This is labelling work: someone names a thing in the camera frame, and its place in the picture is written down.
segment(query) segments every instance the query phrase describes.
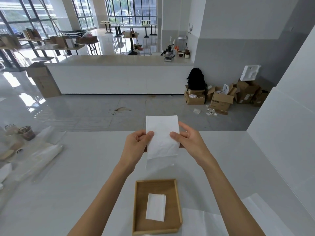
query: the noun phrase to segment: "black backpack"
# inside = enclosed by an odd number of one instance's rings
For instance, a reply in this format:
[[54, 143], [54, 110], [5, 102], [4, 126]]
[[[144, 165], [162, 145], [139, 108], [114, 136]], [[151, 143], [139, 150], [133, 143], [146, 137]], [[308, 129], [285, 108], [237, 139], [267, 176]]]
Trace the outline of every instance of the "black backpack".
[[204, 81], [202, 71], [199, 68], [193, 68], [188, 75], [188, 89], [206, 90], [206, 82]]

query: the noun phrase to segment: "white counter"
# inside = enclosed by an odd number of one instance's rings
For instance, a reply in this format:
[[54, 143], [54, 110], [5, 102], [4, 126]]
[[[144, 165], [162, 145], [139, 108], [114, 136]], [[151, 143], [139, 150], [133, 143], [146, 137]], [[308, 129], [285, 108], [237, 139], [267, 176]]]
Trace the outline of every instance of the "white counter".
[[[1, 212], [0, 235], [66, 235], [110, 176], [129, 133], [67, 132], [60, 141], [64, 151], [35, 182], [23, 182]], [[201, 135], [240, 198], [258, 193], [295, 235], [312, 235], [303, 233], [315, 228], [311, 216], [247, 132]], [[176, 178], [181, 207], [220, 214], [205, 174], [186, 150], [162, 170], [145, 171], [146, 161], [144, 154], [128, 177], [103, 235], [131, 235], [136, 180]]]
[[59, 56], [45, 62], [64, 94], [183, 94], [193, 63], [163, 56]]

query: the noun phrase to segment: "hand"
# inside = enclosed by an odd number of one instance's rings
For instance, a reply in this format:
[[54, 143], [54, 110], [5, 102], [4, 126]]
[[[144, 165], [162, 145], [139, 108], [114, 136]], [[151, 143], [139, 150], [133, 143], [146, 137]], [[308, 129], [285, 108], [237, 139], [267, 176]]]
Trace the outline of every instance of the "hand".
[[124, 167], [131, 174], [153, 136], [153, 131], [146, 134], [145, 130], [129, 134], [126, 138], [124, 150], [118, 165]]
[[186, 148], [187, 152], [196, 160], [197, 164], [205, 169], [208, 166], [216, 164], [215, 158], [210, 153], [199, 131], [194, 130], [185, 123], [178, 122], [179, 126], [186, 131], [180, 134], [171, 132], [169, 135], [180, 143], [180, 147]]

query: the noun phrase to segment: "tile floor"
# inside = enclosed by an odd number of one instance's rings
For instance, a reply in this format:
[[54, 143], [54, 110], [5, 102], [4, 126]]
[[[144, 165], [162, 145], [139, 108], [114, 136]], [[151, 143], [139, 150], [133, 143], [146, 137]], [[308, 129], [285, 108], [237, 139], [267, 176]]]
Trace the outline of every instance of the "tile floor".
[[[157, 36], [143, 38], [144, 29], [135, 31], [140, 33], [138, 41], [144, 47], [140, 54], [152, 54], [160, 49]], [[115, 34], [105, 34], [104, 29], [92, 32], [100, 40], [97, 44], [99, 54], [128, 54], [128, 39], [113, 38]], [[30, 49], [20, 51], [29, 59], [35, 57]], [[187, 105], [183, 96], [63, 95], [44, 99], [26, 72], [0, 73], [1, 98], [6, 99], [0, 101], [0, 127], [7, 124], [34, 128], [51, 125], [59, 131], [136, 131], [145, 128], [146, 115], [178, 115], [179, 120], [199, 131], [247, 130], [259, 109], [233, 104], [228, 116], [208, 116], [206, 106]], [[111, 115], [119, 107], [131, 111]], [[195, 114], [195, 108], [202, 112]]]

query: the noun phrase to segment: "forearm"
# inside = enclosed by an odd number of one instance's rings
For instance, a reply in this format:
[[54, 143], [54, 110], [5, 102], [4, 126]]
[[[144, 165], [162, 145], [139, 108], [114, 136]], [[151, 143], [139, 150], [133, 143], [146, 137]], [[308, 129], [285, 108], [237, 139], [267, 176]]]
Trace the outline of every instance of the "forearm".
[[204, 167], [230, 236], [265, 236], [264, 232], [240, 200], [232, 185], [215, 161]]
[[69, 232], [68, 236], [102, 235], [109, 215], [129, 175], [127, 172], [120, 165], [114, 168], [96, 198]]

